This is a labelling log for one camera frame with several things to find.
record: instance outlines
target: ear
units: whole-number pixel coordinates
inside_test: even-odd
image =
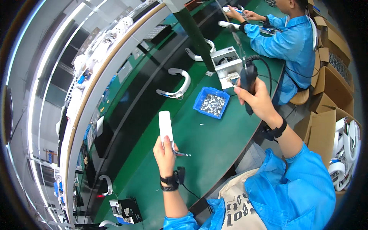
[[[291,8],[291,9],[294,9],[295,8],[295,1],[294,0],[289,0],[289,7]]]

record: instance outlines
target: beige t-shirt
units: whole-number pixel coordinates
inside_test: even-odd
[[[246,179],[256,174],[258,169],[240,174],[220,190],[219,198],[225,201],[225,220],[221,230],[267,230],[250,203],[244,187]]]

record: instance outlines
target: wooden stool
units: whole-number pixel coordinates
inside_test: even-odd
[[[309,98],[309,89],[306,89],[301,92],[297,92],[293,98],[290,99],[290,102],[294,105],[302,105],[308,101]]]

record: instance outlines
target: hand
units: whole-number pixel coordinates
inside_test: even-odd
[[[243,13],[245,14],[248,20],[254,20],[254,21],[265,21],[266,20],[265,16],[260,16],[259,14],[256,14],[250,10],[244,10]]]
[[[230,12],[226,12],[226,15],[230,18],[236,19],[238,21],[244,21],[243,17],[236,11],[234,10],[231,6],[227,6],[230,9]]]
[[[171,142],[168,136],[165,136],[162,147],[161,137],[157,137],[155,146],[153,147],[153,154],[155,155],[157,165],[159,166],[160,176],[162,178],[171,177],[174,172],[175,155],[171,149]]]
[[[282,118],[273,107],[266,84],[261,79],[256,78],[255,80],[254,96],[239,86],[240,81],[238,81],[238,87],[234,88],[234,92],[238,95],[241,105],[244,105],[244,101],[246,101],[252,107],[253,112],[272,129],[274,129],[273,126],[278,125],[280,119],[282,124]]]

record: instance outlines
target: blue sleeve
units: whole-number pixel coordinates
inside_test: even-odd
[[[291,29],[286,29],[282,33],[277,32],[271,37],[260,35],[257,25],[246,24],[244,30],[251,39],[252,49],[266,57],[294,61],[298,58],[304,45],[300,42],[303,41],[303,38],[300,38],[302,34]]]
[[[270,21],[270,24],[275,27],[275,28],[279,28],[280,27],[285,27],[285,22],[286,22],[286,17],[283,18],[277,18],[275,16],[273,16],[272,14],[267,15],[268,20]]]
[[[314,207],[315,223],[317,226],[320,224],[318,227],[322,229],[332,216],[336,195],[321,156],[309,151],[303,143],[301,151],[286,159],[286,162],[289,165],[285,174],[285,178],[289,180],[289,199],[294,202],[297,212],[301,211],[300,207]]]
[[[198,230],[199,226],[197,221],[193,218],[193,213],[188,214],[181,218],[168,218],[165,217],[163,222],[163,229],[165,230]]]

